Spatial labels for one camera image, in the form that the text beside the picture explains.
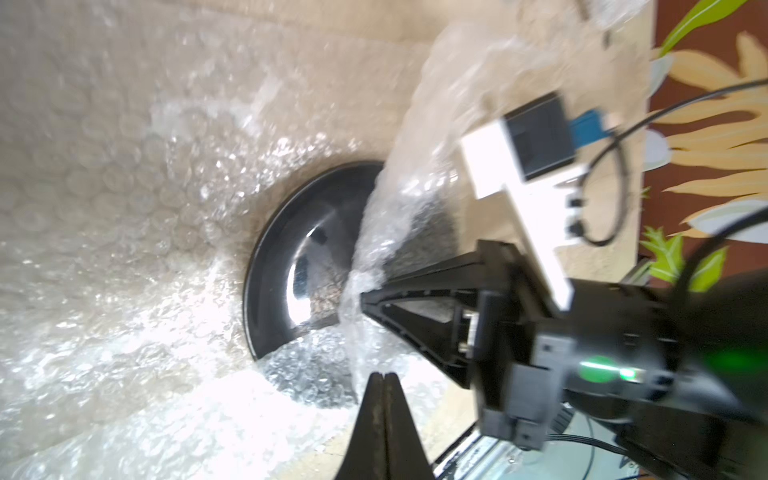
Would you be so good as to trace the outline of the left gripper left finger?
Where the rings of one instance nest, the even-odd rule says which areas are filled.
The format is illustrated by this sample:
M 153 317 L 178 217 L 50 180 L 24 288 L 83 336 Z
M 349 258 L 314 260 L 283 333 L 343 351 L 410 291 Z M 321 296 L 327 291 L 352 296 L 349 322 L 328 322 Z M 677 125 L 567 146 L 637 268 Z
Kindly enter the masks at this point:
M 383 401 L 384 377 L 381 373 L 372 373 L 336 479 L 384 478 Z

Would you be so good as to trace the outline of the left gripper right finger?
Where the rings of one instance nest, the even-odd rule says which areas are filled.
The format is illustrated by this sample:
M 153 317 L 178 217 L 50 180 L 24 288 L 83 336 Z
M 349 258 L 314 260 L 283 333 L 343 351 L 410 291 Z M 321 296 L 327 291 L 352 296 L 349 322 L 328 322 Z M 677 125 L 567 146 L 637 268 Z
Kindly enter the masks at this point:
M 384 376 L 384 428 L 387 479 L 434 480 L 431 464 L 395 373 Z

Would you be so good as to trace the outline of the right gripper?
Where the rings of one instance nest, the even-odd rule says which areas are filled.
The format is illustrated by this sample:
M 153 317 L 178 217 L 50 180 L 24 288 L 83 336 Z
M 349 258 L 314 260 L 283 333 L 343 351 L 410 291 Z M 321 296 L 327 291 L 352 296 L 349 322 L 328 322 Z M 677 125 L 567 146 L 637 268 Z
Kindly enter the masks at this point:
M 482 282 L 477 297 L 437 297 Z M 428 301 L 447 302 L 446 322 L 403 307 Z M 687 298 L 576 280 L 561 311 L 515 246 L 481 241 L 475 252 L 362 293 L 360 304 L 463 389 L 471 364 L 480 431 L 525 449 L 543 445 L 563 403 L 618 425 L 638 424 L 654 410 L 767 421 L 763 271 Z

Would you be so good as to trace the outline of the black dinner plate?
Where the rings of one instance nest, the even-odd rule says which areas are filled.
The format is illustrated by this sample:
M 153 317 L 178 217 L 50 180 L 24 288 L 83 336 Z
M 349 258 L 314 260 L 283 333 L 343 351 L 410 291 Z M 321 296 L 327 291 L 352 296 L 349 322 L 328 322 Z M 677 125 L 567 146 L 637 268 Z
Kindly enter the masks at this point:
M 251 255 L 243 326 L 252 357 L 277 391 L 321 409 L 350 407 L 365 373 L 399 374 L 407 393 L 435 402 L 444 381 L 411 347 L 370 321 L 354 343 L 339 320 L 364 210 L 383 168 L 359 161 L 294 190 Z

